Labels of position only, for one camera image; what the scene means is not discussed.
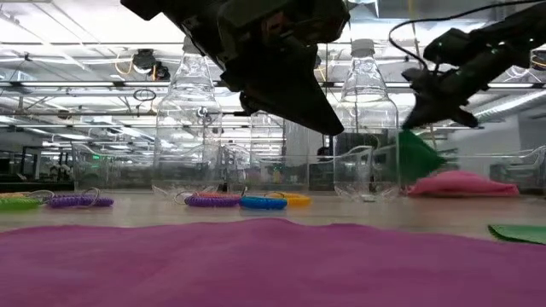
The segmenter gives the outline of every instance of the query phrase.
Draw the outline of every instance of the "pink towel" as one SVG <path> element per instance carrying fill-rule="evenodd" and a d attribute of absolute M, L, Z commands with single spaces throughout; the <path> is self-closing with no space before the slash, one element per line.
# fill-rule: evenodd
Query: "pink towel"
<path fill-rule="evenodd" d="M 514 307 L 546 246 L 285 220 L 0 234 L 6 307 Z"/>
<path fill-rule="evenodd" d="M 493 182 L 469 171 L 444 171 L 422 178 L 408 192 L 409 196 L 515 196 L 514 184 Z"/>

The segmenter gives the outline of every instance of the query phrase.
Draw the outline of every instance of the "purple hair tie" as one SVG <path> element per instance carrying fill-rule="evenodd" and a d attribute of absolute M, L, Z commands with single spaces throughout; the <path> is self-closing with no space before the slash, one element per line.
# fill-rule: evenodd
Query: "purple hair tie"
<path fill-rule="evenodd" d="M 234 207 L 239 204 L 240 197 L 201 197 L 201 196 L 189 196 L 184 202 L 188 206 L 196 207 Z"/>
<path fill-rule="evenodd" d="M 68 207 L 109 207 L 113 205 L 113 199 L 101 197 L 95 200 L 91 196 L 63 196 L 55 197 L 48 201 L 48 206 L 51 208 L 68 208 Z"/>

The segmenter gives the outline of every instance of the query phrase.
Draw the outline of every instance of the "blue hair tie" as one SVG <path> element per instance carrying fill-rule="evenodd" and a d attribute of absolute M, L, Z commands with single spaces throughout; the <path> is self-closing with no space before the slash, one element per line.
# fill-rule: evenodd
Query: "blue hair tie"
<path fill-rule="evenodd" d="M 246 209 L 283 210 L 287 207 L 288 201 L 267 197 L 243 197 L 240 205 Z"/>

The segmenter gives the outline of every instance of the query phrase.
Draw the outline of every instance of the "clear plastic bottle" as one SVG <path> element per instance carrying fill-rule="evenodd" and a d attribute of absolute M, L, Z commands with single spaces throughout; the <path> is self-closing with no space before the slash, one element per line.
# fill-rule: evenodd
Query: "clear plastic bottle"
<path fill-rule="evenodd" d="M 169 92 L 158 106 L 154 191 L 173 196 L 222 183 L 222 113 L 206 58 L 187 38 Z"/>
<path fill-rule="evenodd" d="M 335 106 L 345 131 L 334 138 L 334 187 L 356 201 L 392 194 L 398 173 L 398 110 L 374 59 L 374 42 L 351 46 L 351 69 Z"/>

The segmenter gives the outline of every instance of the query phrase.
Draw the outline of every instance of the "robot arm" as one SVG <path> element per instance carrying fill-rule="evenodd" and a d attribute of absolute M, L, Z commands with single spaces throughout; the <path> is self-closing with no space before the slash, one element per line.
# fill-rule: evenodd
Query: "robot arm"
<path fill-rule="evenodd" d="M 468 127 L 478 120 L 460 108 L 479 90 L 511 66 L 529 68 L 530 53 L 546 43 L 546 3 L 512 14 L 491 26 L 465 33 L 450 29 L 432 41 L 425 59 L 458 68 L 439 74 L 427 69 L 409 69 L 403 76 L 415 91 L 415 107 L 405 129 L 452 119 Z"/>
<path fill-rule="evenodd" d="M 315 79 L 317 43 L 338 39 L 344 0 L 121 0 L 144 20 L 164 13 L 241 92 L 247 115 L 263 110 L 326 135 L 343 126 Z"/>

